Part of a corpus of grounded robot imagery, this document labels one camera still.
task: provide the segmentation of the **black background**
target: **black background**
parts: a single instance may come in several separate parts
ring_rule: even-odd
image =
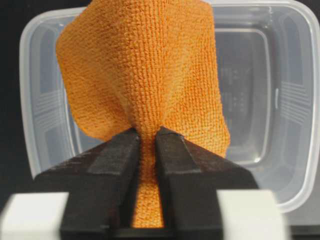
[[[299,0],[320,17],[320,0]],[[50,10],[84,7],[91,0],[0,0],[0,209],[31,181],[19,89],[19,41],[26,24]]]

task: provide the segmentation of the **translucent container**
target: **translucent container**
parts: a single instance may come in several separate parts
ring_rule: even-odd
[[[303,225],[307,213],[291,213],[313,192],[318,169],[318,21],[293,0],[207,2],[214,8],[219,83],[231,134],[227,158],[275,193],[292,225]],[[60,32],[83,9],[43,13],[21,37],[21,105],[33,176],[100,143],[74,122],[55,53]],[[320,224],[320,216],[312,221]]]

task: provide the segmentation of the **clear plastic container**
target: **clear plastic container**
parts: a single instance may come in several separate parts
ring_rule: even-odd
[[[320,29],[293,0],[207,0],[214,8],[219,83],[231,134],[227,158],[250,169],[289,214],[314,189],[319,159]],[[57,64],[60,32],[83,8],[50,11],[20,42],[24,133],[33,176],[100,143],[75,124]],[[320,224],[320,216],[313,219]]]

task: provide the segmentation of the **cloth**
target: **cloth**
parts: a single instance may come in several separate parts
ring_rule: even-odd
[[[213,10],[200,0],[93,0],[59,36],[56,55],[72,116],[104,141],[141,136],[132,226],[163,226],[155,134],[164,126],[225,155]]]

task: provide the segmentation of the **orange microfiber cloth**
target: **orange microfiber cloth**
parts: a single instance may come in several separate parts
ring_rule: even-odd
[[[224,156],[213,10],[200,0],[93,0],[56,44],[74,120],[109,140],[141,136],[133,227],[163,226],[155,173],[160,126]]]

